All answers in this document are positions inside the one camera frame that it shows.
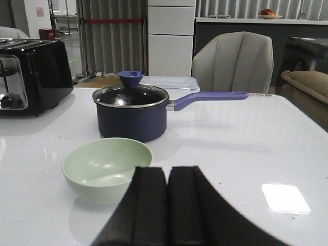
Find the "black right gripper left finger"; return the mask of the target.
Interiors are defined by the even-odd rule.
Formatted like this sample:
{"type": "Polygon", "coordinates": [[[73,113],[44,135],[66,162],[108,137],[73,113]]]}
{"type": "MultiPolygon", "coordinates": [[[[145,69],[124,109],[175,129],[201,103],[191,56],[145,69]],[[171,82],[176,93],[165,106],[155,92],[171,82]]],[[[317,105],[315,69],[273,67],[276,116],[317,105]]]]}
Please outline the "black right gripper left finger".
{"type": "Polygon", "coordinates": [[[136,167],[92,245],[167,245],[167,185],[161,168],[136,167]]]}

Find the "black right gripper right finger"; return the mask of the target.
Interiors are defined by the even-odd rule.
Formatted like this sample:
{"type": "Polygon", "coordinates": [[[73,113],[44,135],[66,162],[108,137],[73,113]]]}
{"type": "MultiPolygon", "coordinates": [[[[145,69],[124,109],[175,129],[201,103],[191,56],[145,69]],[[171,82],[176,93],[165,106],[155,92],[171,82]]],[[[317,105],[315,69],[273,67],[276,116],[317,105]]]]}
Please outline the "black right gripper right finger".
{"type": "Polygon", "coordinates": [[[170,245],[284,245],[234,209],[198,166],[169,176],[170,245]]]}

